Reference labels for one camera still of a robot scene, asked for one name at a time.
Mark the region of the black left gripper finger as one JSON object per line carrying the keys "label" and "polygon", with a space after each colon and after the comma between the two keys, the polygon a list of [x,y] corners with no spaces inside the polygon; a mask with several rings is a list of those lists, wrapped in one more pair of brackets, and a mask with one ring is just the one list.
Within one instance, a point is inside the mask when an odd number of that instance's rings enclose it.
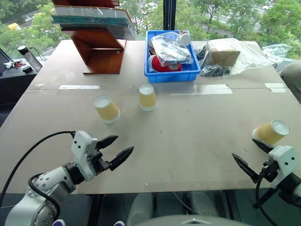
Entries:
{"label": "black left gripper finger", "polygon": [[132,146],[117,154],[116,157],[109,162],[109,169],[111,171],[114,171],[117,167],[119,167],[122,163],[124,163],[127,160],[127,158],[131,155],[133,150],[134,147]]}
{"label": "black left gripper finger", "polygon": [[96,150],[105,149],[106,147],[110,146],[117,138],[117,135],[112,135],[98,141],[96,143]]}

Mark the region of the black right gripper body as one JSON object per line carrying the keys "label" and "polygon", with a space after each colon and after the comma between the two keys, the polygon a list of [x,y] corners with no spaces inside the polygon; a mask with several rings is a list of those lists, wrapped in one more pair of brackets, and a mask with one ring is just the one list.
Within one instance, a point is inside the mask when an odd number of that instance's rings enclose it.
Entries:
{"label": "black right gripper body", "polygon": [[268,182],[272,182],[278,175],[279,169],[278,162],[275,160],[267,160],[263,163],[263,168],[259,174],[261,181],[266,179]]}

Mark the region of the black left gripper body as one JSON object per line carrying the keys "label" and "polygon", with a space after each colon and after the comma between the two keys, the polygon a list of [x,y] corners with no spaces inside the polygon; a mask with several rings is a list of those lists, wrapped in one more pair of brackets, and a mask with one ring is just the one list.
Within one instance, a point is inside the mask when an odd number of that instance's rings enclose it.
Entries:
{"label": "black left gripper body", "polygon": [[88,155],[88,163],[95,176],[109,168],[109,162],[103,160],[102,156],[103,154],[99,151]]}

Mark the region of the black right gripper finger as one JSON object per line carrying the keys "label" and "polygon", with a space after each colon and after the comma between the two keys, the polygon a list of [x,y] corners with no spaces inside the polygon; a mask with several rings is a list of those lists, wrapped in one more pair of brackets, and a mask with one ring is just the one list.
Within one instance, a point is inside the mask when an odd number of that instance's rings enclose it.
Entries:
{"label": "black right gripper finger", "polygon": [[251,178],[251,180],[255,184],[257,184],[259,175],[255,171],[253,171],[248,166],[247,162],[245,160],[243,160],[240,156],[236,155],[235,153],[232,153],[232,156],[233,156],[235,162],[238,164],[238,166],[243,170],[243,172],[245,172]]}
{"label": "black right gripper finger", "polygon": [[260,139],[255,139],[253,138],[252,141],[261,149],[263,150],[265,153],[269,153],[271,152],[274,147],[270,144],[265,143],[264,141],[260,140]]}

